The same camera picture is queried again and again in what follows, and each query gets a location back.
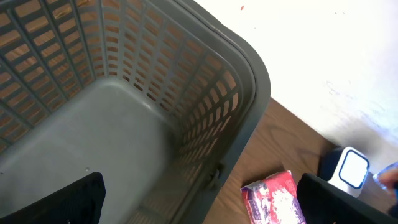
white device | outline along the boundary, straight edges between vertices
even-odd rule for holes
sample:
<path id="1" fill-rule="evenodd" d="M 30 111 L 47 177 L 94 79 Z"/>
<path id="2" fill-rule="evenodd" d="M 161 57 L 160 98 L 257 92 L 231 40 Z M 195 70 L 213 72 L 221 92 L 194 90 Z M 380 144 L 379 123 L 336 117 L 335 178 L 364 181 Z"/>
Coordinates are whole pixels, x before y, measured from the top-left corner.
<path id="1" fill-rule="evenodd" d="M 342 150 L 335 171 L 328 183 L 358 197 L 366 180 L 369 166 L 369 160 L 364 154 L 353 147 L 346 147 Z"/>

laundry basket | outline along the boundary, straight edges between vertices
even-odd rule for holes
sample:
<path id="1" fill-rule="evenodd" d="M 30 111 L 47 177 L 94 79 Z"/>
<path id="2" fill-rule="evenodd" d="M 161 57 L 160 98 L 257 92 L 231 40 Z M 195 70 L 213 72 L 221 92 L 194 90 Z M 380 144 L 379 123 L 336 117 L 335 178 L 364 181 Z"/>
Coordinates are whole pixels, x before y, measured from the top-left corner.
<path id="1" fill-rule="evenodd" d="M 193 1 L 2 1 L 0 217 L 97 171 L 100 223 L 201 222 L 269 97 Z"/>

wooden floor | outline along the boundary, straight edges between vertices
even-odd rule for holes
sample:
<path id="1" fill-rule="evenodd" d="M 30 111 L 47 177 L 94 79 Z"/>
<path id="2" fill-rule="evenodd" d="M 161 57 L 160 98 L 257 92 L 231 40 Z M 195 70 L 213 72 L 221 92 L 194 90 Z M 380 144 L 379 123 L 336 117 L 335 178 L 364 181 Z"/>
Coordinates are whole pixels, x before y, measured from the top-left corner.
<path id="1" fill-rule="evenodd" d="M 242 186 L 282 170 L 291 170 L 298 183 L 303 173 L 316 174 L 320 155 L 334 147 L 271 99 L 204 223 L 250 223 L 239 191 Z M 385 212 L 395 201 L 371 176 L 359 199 Z"/>

plastic wrapper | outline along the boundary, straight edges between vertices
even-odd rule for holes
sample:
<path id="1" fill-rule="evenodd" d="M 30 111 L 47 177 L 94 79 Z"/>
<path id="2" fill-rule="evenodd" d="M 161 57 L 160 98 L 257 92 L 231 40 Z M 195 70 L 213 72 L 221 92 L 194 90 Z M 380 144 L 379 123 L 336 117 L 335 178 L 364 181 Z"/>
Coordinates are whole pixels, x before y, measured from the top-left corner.
<path id="1" fill-rule="evenodd" d="M 290 171 L 241 188 L 252 224 L 305 224 Z"/>
<path id="2" fill-rule="evenodd" d="M 394 184 L 398 182 L 398 162 L 387 166 L 378 174 L 374 174 L 373 179 L 382 189 L 396 197 L 397 195 L 395 195 L 396 189 L 394 189 Z"/>

